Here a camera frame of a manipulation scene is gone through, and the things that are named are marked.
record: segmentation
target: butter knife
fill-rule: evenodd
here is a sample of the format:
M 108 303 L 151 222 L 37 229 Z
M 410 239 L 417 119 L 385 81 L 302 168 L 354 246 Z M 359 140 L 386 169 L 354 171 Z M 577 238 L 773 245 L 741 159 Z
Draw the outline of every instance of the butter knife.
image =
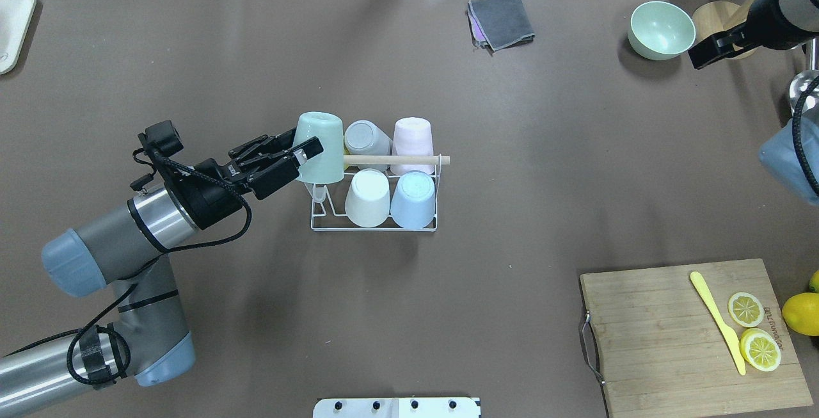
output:
M 745 359 L 740 354 L 740 339 L 736 336 L 736 331 L 734 331 L 734 328 L 728 327 L 728 324 L 723 321 L 719 309 L 717 309 L 717 304 L 714 302 L 714 297 L 711 296 L 711 290 L 708 289 L 708 284 L 705 284 L 703 275 L 699 274 L 698 271 L 694 271 L 688 277 L 690 277 L 694 289 L 699 293 L 699 297 L 703 299 L 706 307 L 708 307 L 708 312 L 711 313 L 714 322 L 717 322 L 717 327 L 719 327 L 719 331 L 728 345 L 728 350 L 731 351 L 731 357 L 734 358 L 737 371 L 740 374 L 745 374 Z

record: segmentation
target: blue joint cap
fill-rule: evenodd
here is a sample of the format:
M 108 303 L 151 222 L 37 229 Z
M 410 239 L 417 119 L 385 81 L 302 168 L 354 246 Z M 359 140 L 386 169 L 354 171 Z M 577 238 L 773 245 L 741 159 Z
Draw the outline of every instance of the blue joint cap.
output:
M 191 332 L 182 341 L 177 342 L 175 347 L 156 360 L 149 368 L 135 374 L 137 383 L 140 386 L 153 386 L 167 380 L 175 379 L 177 376 L 189 371 L 196 362 L 196 354 L 193 353 L 193 340 Z
M 43 247 L 43 267 L 54 284 L 71 296 L 105 289 L 105 277 L 76 231 L 69 229 Z

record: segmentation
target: lemon slice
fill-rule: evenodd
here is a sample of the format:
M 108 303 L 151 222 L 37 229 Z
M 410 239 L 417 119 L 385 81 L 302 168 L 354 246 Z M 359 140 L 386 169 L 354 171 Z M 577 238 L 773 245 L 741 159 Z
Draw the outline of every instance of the lemon slice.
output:
M 731 319 L 743 327 L 756 327 L 763 321 L 763 304 L 750 293 L 734 293 L 728 300 Z
M 740 339 L 743 358 L 755 369 L 774 371 L 782 362 L 782 351 L 773 337 L 760 328 L 748 328 Z

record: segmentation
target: bowl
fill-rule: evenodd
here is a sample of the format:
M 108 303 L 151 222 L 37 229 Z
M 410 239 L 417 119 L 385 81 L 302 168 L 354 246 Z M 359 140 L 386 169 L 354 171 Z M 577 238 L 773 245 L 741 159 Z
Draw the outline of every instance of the bowl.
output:
M 628 41 L 634 51 L 649 60 L 670 60 L 694 44 L 694 21 L 680 7 L 650 1 L 632 13 Z

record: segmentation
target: gray towel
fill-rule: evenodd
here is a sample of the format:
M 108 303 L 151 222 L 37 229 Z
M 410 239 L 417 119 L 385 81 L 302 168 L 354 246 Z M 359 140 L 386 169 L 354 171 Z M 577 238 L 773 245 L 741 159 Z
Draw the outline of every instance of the gray towel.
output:
M 535 39 L 521 0 L 469 1 L 468 9 L 469 22 L 478 47 L 488 44 L 492 50 L 497 51 Z

